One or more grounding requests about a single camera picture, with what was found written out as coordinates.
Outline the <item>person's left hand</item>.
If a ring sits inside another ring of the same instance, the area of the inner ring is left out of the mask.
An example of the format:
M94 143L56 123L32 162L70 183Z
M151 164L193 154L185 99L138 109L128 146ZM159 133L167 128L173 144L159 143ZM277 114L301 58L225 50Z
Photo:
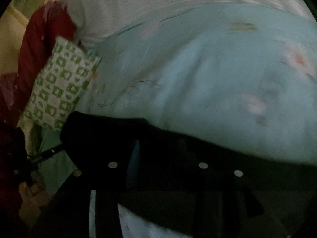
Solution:
M29 184L27 182L21 183L19 193L22 198L19 216L28 227L32 227L40 216L42 207L49 204L51 196L41 177L32 179Z

